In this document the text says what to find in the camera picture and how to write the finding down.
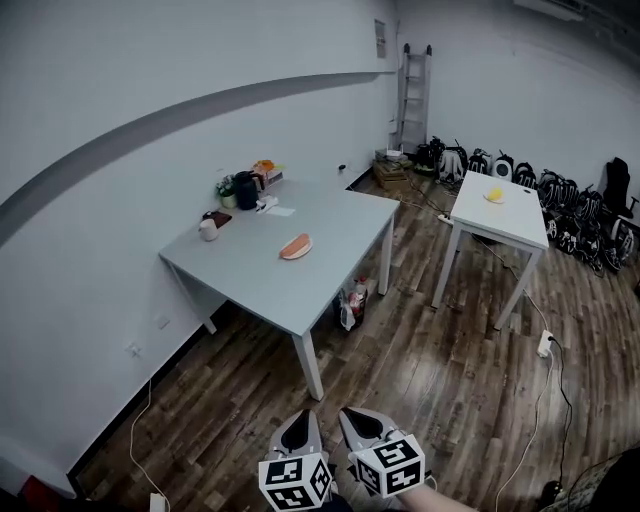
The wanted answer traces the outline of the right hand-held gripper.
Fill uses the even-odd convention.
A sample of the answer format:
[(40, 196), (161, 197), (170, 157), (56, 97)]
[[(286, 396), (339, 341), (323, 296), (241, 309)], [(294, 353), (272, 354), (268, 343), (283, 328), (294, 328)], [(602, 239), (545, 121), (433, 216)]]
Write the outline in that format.
[[(388, 416), (365, 408), (342, 408), (340, 428), (351, 451), (350, 471), (370, 495), (389, 498), (424, 483), (425, 454)], [(371, 447), (371, 440), (390, 440)]]

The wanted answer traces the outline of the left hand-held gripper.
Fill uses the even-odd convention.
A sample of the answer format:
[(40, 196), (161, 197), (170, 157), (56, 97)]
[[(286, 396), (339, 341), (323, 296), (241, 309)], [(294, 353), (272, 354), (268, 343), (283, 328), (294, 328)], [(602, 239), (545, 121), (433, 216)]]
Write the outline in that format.
[[(270, 446), (258, 464), (258, 483), (274, 511), (319, 509), (332, 499), (333, 475), (314, 411), (303, 409), (288, 418)], [(304, 446), (305, 452), (294, 452)]]

